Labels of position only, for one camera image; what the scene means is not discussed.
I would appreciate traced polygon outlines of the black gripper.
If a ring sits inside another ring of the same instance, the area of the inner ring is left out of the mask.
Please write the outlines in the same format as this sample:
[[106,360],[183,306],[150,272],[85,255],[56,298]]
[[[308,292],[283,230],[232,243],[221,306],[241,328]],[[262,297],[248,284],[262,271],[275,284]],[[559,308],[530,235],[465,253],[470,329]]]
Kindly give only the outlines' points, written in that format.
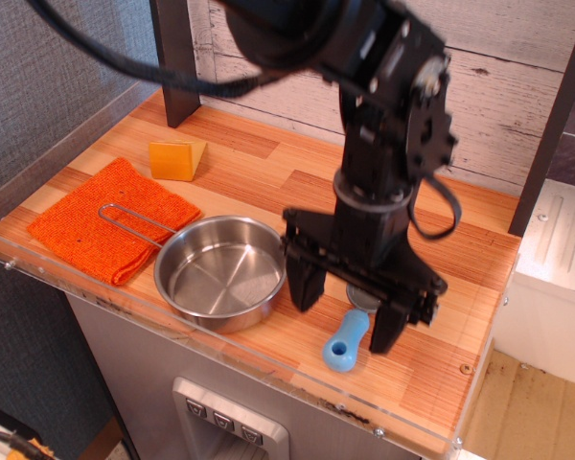
[[387,354],[406,324],[433,321],[447,282],[411,247],[417,186],[385,197],[335,187],[332,213],[286,208],[283,236],[291,301],[308,311],[332,274],[381,301],[369,351]]

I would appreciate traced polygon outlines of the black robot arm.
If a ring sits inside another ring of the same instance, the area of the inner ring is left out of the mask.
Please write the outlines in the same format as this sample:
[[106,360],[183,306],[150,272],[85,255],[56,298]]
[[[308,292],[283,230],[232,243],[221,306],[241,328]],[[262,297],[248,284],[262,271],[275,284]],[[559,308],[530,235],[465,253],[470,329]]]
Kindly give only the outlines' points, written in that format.
[[444,41],[396,1],[228,1],[241,53],[273,78],[309,69],[338,86],[345,132],[331,214],[287,209],[291,300],[309,310],[333,274],[380,305],[370,350],[384,354],[408,324],[429,323],[446,282],[408,241],[423,183],[459,215],[435,177],[456,140],[446,111]]

